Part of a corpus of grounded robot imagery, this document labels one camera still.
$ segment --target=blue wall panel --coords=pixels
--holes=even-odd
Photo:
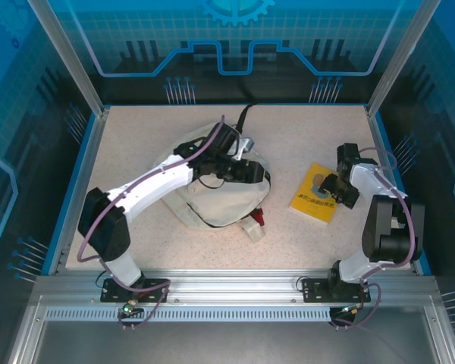
[[[455,0],[442,0],[381,116],[409,195],[426,205],[425,249],[455,290]]]
[[[177,103],[165,92],[168,77],[189,77],[197,102],[320,103],[369,100],[419,3],[54,0],[52,7],[107,103]],[[319,98],[325,87],[330,97]]]
[[[47,249],[90,112],[27,2],[0,1],[0,362],[42,265],[18,242]]]

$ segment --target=beige work surface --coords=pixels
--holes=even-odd
[[[218,121],[236,124],[244,106],[111,107],[88,190],[106,191],[145,173],[185,133]],[[289,207],[314,162],[335,169],[336,148],[345,142],[374,146],[362,106],[257,105],[246,116],[243,135],[270,163],[271,191],[262,203],[266,236],[253,243],[241,227],[195,231],[158,201],[130,225],[131,252],[141,268],[328,268],[361,246],[369,209],[362,196],[353,210],[339,206],[329,225]],[[368,157],[376,160],[375,152]],[[80,264],[82,237],[76,232],[66,267]],[[86,254],[93,254],[88,247]]]

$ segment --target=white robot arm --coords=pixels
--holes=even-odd
[[[246,184],[263,180],[265,169],[258,162],[242,159],[243,153],[253,147],[253,141],[241,138],[236,129],[226,124],[222,124],[220,131],[214,134],[217,127],[200,145],[197,145],[200,140],[180,144],[159,166],[130,183],[106,193],[98,188],[87,193],[78,224],[79,232],[85,237],[96,225],[99,214],[118,200],[94,228],[89,244],[124,286],[135,288],[143,284],[143,273],[130,254],[128,229],[143,210],[203,175],[216,174],[227,182]],[[206,140],[211,139],[211,135],[214,138],[212,143],[193,158],[207,143]]]
[[[373,159],[361,158],[357,144],[345,143],[337,148],[337,172],[338,175],[324,179],[321,192],[329,192],[337,203],[349,209],[360,194],[371,201],[361,248],[348,259],[337,261],[328,273],[328,291],[340,300],[353,292],[354,285],[365,283],[375,272],[420,257],[425,209],[421,204],[410,203],[408,196],[391,184]],[[408,207],[407,212],[411,212],[413,237],[408,214],[404,213],[399,198]]]

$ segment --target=black mounting plate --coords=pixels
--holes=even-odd
[[[360,303],[371,302],[369,290],[364,293],[360,284],[346,284],[346,292],[342,297],[335,298],[328,289],[327,278],[306,278],[302,280],[304,303]]]
[[[143,281],[143,288],[153,287],[157,284],[162,284],[165,282],[168,282],[168,279],[145,279]],[[138,302],[157,303],[160,299],[160,296],[162,295],[163,289],[165,288],[149,292],[145,296],[140,297],[138,299]],[[112,278],[108,278],[103,282],[103,289],[99,300],[105,303],[126,303],[128,300],[133,299],[133,295],[133,292],[125,290],[124,288],[118,286],[118,284]],[[167,302],[167,295],[168,293],[165,294],[165,297],[162,300],[163,303]]]

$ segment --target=yellow book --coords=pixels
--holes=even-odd
[[[331,173],[337,174],[316,163],[311,165],[290,206],[328,224],[334,216],[337,203],[329,193],[320,193],[319,187]]]

